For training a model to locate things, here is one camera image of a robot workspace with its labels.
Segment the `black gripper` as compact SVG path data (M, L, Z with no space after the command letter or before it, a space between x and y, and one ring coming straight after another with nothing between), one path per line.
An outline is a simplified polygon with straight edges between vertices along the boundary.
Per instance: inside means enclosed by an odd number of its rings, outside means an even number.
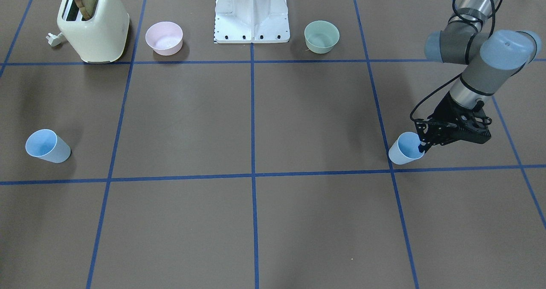
M418 145L419 153L425 154L429 147L435 145L445 146L454 143L449 141L447 132L443 128L449 127L457 116L485 116L484 105L484 101L478 99L475 106L468 109L460 106L450 93L447 93L430 116L426 119L415 119L416 131L421 138L421 143Z

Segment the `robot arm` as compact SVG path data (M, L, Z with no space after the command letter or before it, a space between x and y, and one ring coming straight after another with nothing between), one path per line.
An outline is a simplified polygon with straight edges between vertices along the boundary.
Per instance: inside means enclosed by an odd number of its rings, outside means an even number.
M448 81L449 91L430 116L412 118L421 141L419 152L456 141L489 141L492 120L483 110L485 103L540 53L542 41L536 33L495 30L502 1L453 0L445 29L427 38L428 60L466 68Z

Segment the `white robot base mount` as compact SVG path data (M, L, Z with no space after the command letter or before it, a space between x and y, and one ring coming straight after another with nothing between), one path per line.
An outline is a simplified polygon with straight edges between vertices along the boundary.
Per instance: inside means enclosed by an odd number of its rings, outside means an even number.
M219 44L287 43L287 0L215 0L213 40Z

